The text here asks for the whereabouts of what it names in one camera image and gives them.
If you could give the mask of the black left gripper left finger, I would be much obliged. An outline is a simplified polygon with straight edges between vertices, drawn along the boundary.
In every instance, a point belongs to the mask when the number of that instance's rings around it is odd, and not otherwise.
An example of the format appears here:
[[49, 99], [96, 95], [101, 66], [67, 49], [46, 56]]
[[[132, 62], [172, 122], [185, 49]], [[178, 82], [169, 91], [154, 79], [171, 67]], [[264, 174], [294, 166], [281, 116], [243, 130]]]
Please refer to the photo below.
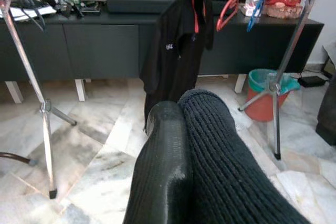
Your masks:
[[180, 107], [156, 104], [135, 163], [123, 224], [186, 224], [193, 187], [187, 129]]

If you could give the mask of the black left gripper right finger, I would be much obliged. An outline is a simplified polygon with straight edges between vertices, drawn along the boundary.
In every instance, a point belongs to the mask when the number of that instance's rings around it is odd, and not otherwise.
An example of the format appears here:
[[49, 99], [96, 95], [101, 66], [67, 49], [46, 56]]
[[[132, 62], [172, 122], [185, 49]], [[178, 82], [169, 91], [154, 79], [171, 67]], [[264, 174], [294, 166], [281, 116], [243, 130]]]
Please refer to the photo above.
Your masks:
[[219, 96], [193, 89], [178, 105], [193, 167], [190, 224], [310, 224], [260, 168]]

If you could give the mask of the orange bin with teal liner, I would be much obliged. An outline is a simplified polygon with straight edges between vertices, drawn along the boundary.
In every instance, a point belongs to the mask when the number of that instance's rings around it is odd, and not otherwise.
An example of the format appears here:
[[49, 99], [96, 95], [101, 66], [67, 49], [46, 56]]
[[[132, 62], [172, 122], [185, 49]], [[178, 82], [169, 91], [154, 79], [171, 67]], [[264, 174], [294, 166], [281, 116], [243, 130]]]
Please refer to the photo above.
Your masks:
[[[276, 70], [254, 69], [248, 74], [247, 101], [264, 91], [268, 87], [267, 83], [277, 74]], [[299, 90], [300, 84], [291, 77], [289, 73], [284, 73], [281, 79], [281, 92], [279, 106], [282, 106], [291, 91]], [[258, 122], [270, 122], [273, 120], [272, 96], [266, 94], [252, 105], [245, 109], [245, 113]]]

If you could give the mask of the black shirt with red trim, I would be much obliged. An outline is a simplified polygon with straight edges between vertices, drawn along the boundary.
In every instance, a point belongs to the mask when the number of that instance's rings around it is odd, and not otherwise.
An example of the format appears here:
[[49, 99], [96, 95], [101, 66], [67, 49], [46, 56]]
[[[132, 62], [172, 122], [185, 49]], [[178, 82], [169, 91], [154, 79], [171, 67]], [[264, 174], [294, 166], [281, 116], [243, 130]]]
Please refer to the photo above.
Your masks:
[[157, 103], [177, 102], [195, 87], [202, 54], [212, 50], [213, 41], [212, 0], [175, 0], [159, 16], [140, 72], [145, 120]]

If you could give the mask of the dark brown sofa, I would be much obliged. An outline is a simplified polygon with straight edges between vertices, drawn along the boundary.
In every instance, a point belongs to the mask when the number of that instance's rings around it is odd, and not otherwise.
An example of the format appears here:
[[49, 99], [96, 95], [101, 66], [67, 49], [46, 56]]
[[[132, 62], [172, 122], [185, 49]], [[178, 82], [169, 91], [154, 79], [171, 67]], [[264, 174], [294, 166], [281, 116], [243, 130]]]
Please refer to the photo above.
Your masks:
[[318, 113], [316, 133], [336, 146], [336, 73], [329, 82]]

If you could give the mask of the black power adapter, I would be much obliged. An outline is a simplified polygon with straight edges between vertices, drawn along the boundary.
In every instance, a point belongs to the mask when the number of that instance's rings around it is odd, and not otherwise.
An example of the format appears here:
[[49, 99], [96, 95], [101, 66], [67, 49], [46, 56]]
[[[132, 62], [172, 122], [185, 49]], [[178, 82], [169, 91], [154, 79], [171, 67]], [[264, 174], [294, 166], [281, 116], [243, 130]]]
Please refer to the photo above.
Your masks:
[[321, 87], [327, 81], [318, 76], [300, 77], [298, 83], [305, 88]]

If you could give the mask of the black TV cabinet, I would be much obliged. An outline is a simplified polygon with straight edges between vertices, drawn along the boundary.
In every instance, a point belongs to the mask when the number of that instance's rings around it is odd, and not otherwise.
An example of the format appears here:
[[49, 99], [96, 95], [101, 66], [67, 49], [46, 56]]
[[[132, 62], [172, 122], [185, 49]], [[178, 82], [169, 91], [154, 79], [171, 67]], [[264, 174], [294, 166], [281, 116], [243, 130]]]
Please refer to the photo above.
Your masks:
[[[150, 14], [44, 16], [45, 29], [15, 13], [15, 28], [39, 81], [137, 78], [155, 33]], [[248, 18], [236, 15], [214, 34], [204, 51], [201, 75], [244, 74], [278, 69], [297, 21], [263, 16], [247, 31]]]

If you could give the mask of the black soundbar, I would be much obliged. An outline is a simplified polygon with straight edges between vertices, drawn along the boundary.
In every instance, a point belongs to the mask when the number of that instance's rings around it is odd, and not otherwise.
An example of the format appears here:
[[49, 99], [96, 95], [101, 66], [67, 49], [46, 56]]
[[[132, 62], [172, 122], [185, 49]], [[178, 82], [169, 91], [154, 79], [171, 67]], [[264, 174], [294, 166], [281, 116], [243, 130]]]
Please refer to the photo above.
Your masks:
[[114, 14], [161, 14], [175, 6], [181, 6], [181, 0], [107, 0], [108, 12]]

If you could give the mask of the white tissue pack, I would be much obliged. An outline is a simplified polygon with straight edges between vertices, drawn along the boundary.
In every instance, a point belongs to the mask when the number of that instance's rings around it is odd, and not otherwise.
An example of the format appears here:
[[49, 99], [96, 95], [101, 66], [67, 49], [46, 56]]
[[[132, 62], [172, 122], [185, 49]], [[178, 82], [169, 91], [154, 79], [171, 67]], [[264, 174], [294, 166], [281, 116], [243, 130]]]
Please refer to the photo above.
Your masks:
[[252, 17], [259, 1], [260, 0], [246, 0], [245, 4], [240, 8], [241, 12], [247, 17]]

